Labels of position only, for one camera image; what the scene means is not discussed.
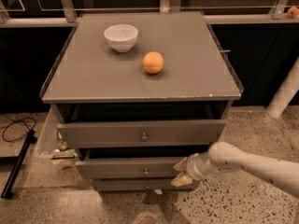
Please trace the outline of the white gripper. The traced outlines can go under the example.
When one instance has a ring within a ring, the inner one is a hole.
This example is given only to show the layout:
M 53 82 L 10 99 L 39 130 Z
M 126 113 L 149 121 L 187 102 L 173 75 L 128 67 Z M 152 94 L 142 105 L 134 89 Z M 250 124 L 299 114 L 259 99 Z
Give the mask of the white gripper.
M 208 170 L 209 157 L 207 153 L 195 153 L 185 157 L 173 166 L 175 171 L 179 173 L 172 181 L 174 187 L 187 186 L 192 180 L 200 180 L 209 173 Z

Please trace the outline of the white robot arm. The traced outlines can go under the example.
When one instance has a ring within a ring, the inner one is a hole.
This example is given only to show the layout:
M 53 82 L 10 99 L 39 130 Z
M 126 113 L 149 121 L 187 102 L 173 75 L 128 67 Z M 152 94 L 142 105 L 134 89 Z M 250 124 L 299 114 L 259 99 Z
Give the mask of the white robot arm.
M 299 197 L 299 163 L 248 153 L 226 142 L 216 142 L 205 153 L 183 158 L 173 169 L 178 171 L 171 181 L 174 187 L 190 185 L 207 175 L 242 170 Z

